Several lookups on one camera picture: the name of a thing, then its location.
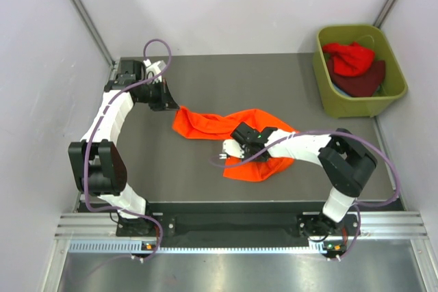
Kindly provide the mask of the olive green plastic bin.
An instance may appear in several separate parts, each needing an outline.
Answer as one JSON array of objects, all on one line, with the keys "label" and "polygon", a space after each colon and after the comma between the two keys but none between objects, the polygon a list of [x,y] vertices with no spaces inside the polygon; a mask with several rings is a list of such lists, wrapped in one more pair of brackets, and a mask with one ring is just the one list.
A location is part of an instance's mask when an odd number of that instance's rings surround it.
[{"label": "olive green plastic bin", "polygon": [[[335,89],[326,66],[327,55],[322,51],[323,46],[332,42],[358,42],[372,49],[377,60],[385,61],[385,79],[371,97],[344,96]],[[333,118],[375,117],[408,92],[406,79],[385,33],[373,25],[330,25],[321,28],[315,35],[313,71],[322,106]]]}]

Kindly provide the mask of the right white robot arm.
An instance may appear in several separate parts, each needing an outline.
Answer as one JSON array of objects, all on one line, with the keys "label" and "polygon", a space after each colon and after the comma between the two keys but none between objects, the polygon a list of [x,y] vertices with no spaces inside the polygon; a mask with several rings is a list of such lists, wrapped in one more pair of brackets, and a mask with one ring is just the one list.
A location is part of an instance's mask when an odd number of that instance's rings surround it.
[{"label": "right white robot arm", "polygon": [[293,159],[323,168],[332,188],[319,215],[320,228],[333,235],[344,227],[344,217],[360,196],[377,160],[350,132],[299,134],[276,127],[259,132],[241,123],[222,144],[228,157],[266,163],[271,159]]}]

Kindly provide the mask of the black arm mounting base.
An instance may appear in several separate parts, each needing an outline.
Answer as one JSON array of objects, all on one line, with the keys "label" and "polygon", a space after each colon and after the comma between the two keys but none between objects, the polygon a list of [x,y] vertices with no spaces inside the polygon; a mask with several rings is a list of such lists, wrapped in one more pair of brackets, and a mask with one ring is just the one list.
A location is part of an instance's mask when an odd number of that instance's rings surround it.
[{"label": "black arm mounting base", "polygon": [[322,202],[152,202],[164,231],[162,247],[280,248],[323,237],[352,237],[357,216],[320,223]]}]

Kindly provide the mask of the dark maroon t shirt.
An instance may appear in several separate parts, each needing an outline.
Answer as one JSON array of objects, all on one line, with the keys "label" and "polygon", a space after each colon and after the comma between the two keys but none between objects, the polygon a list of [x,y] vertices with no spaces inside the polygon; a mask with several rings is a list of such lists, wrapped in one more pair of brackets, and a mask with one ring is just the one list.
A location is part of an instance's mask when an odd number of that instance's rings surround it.
[{"label": "dark maroon t shirt", "polygon": [[375,61],[361,76],[345,77],[335,74],[333,60],[326,61],[329,76],[334,86],[342,89],[351,97],[371,97],[380,89],[385,80],[386,63],[383,60]]}]

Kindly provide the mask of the blue garment in bin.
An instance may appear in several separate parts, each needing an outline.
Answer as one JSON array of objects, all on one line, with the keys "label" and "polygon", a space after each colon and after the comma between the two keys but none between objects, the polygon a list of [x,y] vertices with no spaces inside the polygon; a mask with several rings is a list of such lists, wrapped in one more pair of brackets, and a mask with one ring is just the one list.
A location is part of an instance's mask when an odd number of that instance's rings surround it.
[{"label": "blue garment in bin", "polygon": [[346,93],[346,92],[343,91],[342,89],[338,88],[337,86],[335,86],[335,89],[336,89],[336,91],[337,91],[338,93],[340,93],[341,95],[346,96],[346,97],[351,97],[351,95],[349,95],[348,93]]}]

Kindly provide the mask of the red t shirt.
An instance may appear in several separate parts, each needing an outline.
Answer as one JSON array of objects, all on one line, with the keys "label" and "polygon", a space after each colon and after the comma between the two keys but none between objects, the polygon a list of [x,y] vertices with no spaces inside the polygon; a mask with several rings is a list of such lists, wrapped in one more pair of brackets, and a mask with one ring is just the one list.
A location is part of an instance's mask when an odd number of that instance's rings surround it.
[{"label": "red t shirt", "polygon": [[375,52],[361,46],[358,42],[351,44],[329,43],[322,51],[330,55],[333,61],[334,73],[343,77],[359,77],[372,65]]}]

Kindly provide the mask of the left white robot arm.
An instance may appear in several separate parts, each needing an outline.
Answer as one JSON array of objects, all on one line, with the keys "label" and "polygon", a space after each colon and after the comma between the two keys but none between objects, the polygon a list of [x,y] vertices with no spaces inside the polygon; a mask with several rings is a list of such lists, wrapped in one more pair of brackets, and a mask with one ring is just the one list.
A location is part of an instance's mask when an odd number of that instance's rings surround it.
[{"label": "left white robot arm", "polygon": [[116,147],[125,119],[137,103],[152,111],[178,110],[162,73],[163,60],[123,60],[121,72],[107,82],[92,125],[78,142],[70,143],[68,157],[77,189],[114,207],[122,226],[141,235],[151,233],[155,218],[149,204],[128,184],[127,168]]}]

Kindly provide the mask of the aluminium frame rail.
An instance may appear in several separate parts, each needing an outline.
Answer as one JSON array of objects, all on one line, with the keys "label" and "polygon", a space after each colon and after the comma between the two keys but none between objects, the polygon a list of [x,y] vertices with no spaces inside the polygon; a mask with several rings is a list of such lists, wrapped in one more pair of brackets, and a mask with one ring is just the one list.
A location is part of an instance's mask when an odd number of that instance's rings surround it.
[{"label": "aluminium frame rail", "polygon": [[[116,223],[107,213],[66,213],[55,229],[57,239],[104,239],[116,236]],[[421,215],[415,211],[364,211],[363,239],[425,239]]]}]

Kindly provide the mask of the orange t shirt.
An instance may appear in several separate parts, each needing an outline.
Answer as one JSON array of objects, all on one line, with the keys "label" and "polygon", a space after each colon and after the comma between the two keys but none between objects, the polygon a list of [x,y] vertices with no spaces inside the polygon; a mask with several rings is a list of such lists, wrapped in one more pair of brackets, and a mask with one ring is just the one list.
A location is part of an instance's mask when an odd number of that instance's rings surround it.
[{"label": "orange t shirt", "polygon": [[[295,129],[284,121],[260,109],[247,109],[235,112],[228,116],[218,114],[200,114],[190,111],[182,106],[175,115],[172,128],[179,135],[191,140],[234,140],[240,146],[250,147],[255,151],[263,148],[262,142],[267,142],[267,135],[263,134],[267,128],[276,128],[288,133]],[[291,165],[294,160],[290,158],[269,158],[264,153],[262,161],[255,160],[238,167],[240,162],[237,157],[229,157],[225,164],[223,177],[260,183],[271,176],[278,174]]]}]

